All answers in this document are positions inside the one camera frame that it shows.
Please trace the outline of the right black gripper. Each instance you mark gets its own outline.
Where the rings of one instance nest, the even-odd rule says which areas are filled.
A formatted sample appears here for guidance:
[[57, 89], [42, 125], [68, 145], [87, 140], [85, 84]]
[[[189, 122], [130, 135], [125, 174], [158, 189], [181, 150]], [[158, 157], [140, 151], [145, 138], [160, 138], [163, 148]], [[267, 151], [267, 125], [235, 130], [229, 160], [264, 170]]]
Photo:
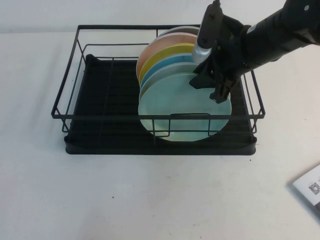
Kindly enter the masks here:
[[213, 88], [215, 83], [215, 90], [209, 98], [223, 103], [236, 84], [235, 77], [251, 71], [245, 56], [245, 36], [251, 26], [223, 13], [214, 13], [212, 18], [218, 29], [213, 60], [210, 55], [200, 63], [193, 71], [196, 76], [189, 84], [195, 89], [208, 89]]

